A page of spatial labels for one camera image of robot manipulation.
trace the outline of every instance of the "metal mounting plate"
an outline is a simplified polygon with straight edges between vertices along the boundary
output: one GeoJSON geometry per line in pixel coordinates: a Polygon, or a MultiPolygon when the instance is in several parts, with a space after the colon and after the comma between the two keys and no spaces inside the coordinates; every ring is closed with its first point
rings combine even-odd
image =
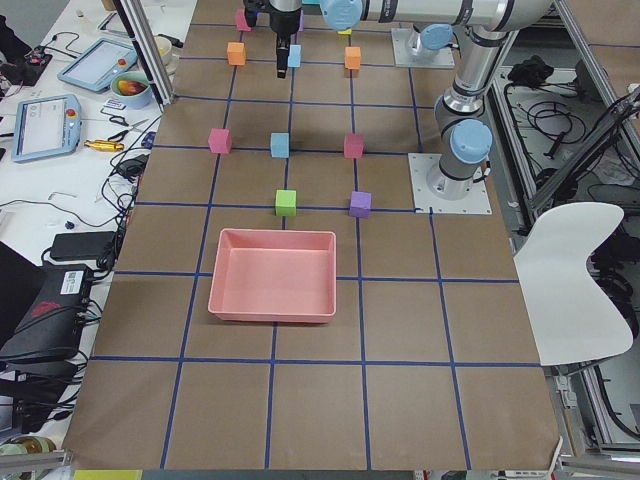
{"type": "Polygon", "coordinates": [[[411,55],[407,47],[407,40],[411,35],[409,28],[392,28],[391,40],[393,54],[396,59],[396,67],[411,68],[440,68],[451,70],[456,64],[453,61],[453,53],[450,48],[443,48],[435,55],[411,55]]]}
{"type": "MultiPolygon", "coordinates": [[[[491,215],[491,204],[484,181],[474,183],[469,194],[461,200],[445,200],[435,195],[427,186],[427,172],[440,161],[440,154],[409,154],[413,205],[417,213],[453,213],[460,215],[491,215]]],[[[474,178],[480,178],[478,168],[474,178]]]]}

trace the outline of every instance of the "pink plastic tray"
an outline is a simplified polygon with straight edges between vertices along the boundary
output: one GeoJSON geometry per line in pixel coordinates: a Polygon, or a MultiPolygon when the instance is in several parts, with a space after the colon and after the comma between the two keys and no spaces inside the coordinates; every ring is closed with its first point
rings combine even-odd
{"type": "Polygon", "coordinates": [[[336,235],[222,230],[209,311],[223,320],[329,322],[336,313],[336,235]]]}

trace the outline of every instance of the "magenta cube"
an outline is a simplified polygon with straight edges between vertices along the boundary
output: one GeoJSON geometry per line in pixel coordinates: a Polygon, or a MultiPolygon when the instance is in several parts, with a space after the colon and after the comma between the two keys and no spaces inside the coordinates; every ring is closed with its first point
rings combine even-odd
{"type": "Polygon", "coordinates": [[[344,158],[362,158],[364,153],[364,135],[347,133],[344,137],[344,158]]]}
{"type": "Polygon", "coordinates": [[[231,132],[226,128],[212,128],[209,135],[209,148],[213,153],[229,153],[231,151],[231,132]]]}
{"type": "Polygon", "coordinates": [[[244,18],[244,8],[236,10],[236,30],[239,32],[251,31],[251,27],[247,25],[247,19],[244,18]]]}

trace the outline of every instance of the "green cube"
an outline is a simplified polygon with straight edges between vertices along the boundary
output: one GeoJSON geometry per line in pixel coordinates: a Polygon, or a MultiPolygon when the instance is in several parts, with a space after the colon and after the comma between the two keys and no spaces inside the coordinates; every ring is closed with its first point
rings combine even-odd
{"type": "Polygon", "coordinates": [[[279,217],[296,216],[295,190],[276,190],[276,215],[279,217]]]}

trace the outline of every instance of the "tablet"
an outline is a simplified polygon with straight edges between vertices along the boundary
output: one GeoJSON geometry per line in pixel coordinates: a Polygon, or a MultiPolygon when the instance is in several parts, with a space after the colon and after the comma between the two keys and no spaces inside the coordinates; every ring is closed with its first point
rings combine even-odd
{"type": "Polygon", "coordinates": [[[58,73],[63,82],[100,92],[113,78],[135,65],[138,54],[131,45],[101,38],[58,73]]]}
{"type": "Polygon", "coordinates": [[[73,152],[80,141],[81,123],[75,95],[20,102],[12,160],[26,162],[73,152]]]}

